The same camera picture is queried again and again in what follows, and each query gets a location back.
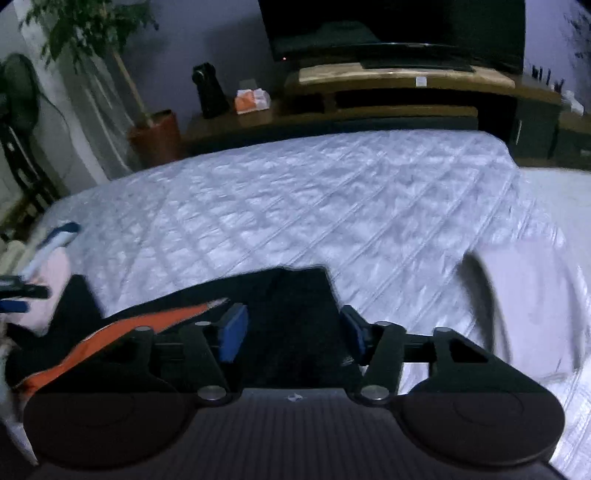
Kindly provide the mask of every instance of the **cabinet door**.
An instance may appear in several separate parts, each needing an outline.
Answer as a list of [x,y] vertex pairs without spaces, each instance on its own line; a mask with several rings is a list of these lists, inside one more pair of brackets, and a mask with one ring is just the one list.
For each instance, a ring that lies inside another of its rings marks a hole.
[[560,105],[519,100],[508,144],[511,155],[549,158],[560,109]]
[[559,130],[552,159],[559,167],[591,170],[591,135]]

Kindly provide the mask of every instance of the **small object on shelf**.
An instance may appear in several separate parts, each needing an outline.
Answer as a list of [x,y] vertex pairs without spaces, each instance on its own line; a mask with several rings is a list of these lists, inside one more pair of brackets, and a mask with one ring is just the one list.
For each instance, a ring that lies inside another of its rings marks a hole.
[[567,90],[562,95],[562,102],[570,105],[570,111],[583,116],[585,113],[584,106],[574,97],[574,92]]
[[271,97],[261,88],[257,88],[256,90],[238,90],[234,99],[234,105],[239,115],[258,110],[266,110],[271,107]]
[[204,118],[214,118],[230,110],[222,87],[217,81],[216,69],[211,63],[193,67],[192,78],[197,85]]
[[564,86],[564,79],[559,82],[554,82],[554,91],[556,93],[562,93],[562,87]]

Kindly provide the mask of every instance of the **orange fabric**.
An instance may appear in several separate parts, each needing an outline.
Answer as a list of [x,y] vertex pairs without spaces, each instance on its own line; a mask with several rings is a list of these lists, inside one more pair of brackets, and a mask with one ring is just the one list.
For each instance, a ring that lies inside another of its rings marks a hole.
[[167,310],[166,312],[150,313],[129,319],[111,323],[91,336],[82,340],[59,364],[49,370],[31,375],[20,384],[23,399],[29,399],[37,390],[52,382],[61,374],[67,372],[79,363],[94,355],[96,352],[129,333],[136,327],[149,326],[155,333],[160,333],[166,328],[199,315],[209,310],[209,305],[203,303],[194,307]]
[[246,112],[256,108],[255,94],[253,91],[245,92],[234,99],[234,106],[237,112]]

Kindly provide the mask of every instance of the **white wall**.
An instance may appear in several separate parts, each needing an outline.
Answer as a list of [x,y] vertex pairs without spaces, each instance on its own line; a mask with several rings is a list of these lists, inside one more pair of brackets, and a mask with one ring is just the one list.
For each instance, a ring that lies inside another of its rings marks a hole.
[[565,79],[564,89],[574,91],[591,108],[589,65],[574,56],[578,45],[569,24],[584,9],[576,0],[526,0],[525,4],[525,73],[531,75],[532,65],[545,72],[550,68],[554,80]]

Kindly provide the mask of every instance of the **pink cloth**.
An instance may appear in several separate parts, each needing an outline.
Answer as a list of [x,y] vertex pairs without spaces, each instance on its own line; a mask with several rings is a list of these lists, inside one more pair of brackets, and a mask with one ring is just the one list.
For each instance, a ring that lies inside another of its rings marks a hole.
[[71,276],[72,269],[66,249],[56,248],[32,280],[34,284],[48,287],[50,297],[45,300],[22,299],[29,304],[29,311],[7,314],[5,320],[26,328],[38,336],[45,335],[49,330],[57,303]]

